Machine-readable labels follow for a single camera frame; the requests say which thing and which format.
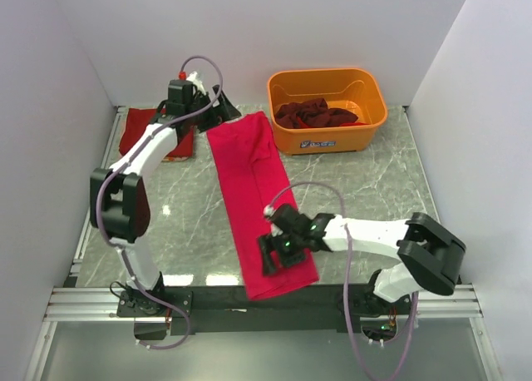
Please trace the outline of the pink t shirt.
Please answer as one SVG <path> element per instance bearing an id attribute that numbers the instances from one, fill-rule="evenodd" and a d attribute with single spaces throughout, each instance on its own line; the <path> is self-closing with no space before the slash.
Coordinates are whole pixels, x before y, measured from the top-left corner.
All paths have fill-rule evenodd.
<path id="1" fill-rule="evenodd" d="M 263 275 L 258 238 L 270 232 L 264 207 L 289 185 L 264 112 L 224 123 L 208 131 L 207 137 L 248 299 L 273 298 L 318 281 L 316 265 L 307 251 L 301 264 Z"/>

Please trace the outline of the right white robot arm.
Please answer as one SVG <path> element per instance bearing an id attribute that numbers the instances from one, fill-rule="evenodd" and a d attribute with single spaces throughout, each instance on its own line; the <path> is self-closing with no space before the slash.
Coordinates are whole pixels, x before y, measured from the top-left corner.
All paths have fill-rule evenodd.
<path id="1" fill-rule="evenodd" d="M 376 270 L 349 299 L 353 313 L 378 317 L 413 293 L 451 296 L 460 278 L 466 245 L 421 212 L 406 220 L 357 220 L 319 213 L 309 218 L 289 204 L 266 208 L 270 233 L 258 238 L 263 274 L 273 276 L 303 263 L 313 252 L 364 252 L 397 261 Z"/>

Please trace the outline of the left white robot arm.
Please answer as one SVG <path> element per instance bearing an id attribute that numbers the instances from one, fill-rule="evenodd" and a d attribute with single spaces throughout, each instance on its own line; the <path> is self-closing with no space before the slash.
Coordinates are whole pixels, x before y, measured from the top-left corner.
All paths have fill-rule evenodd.
<path id="1" fill-rule="evenodd" d="M 114 248 L 128 277 L 123 301 L 144 314 L 185 316 L 168 298 L 163 276 L 153 261 L 146 231 L 150 204 L 145 179 L 193 130 L 208 131 L 240 116 L 227 100 L 222 84 L 207 92 L 194 73 L 170 81 L 167 97 L 133 146 L 108 168 L 90 177 L 90 222 Z"/>

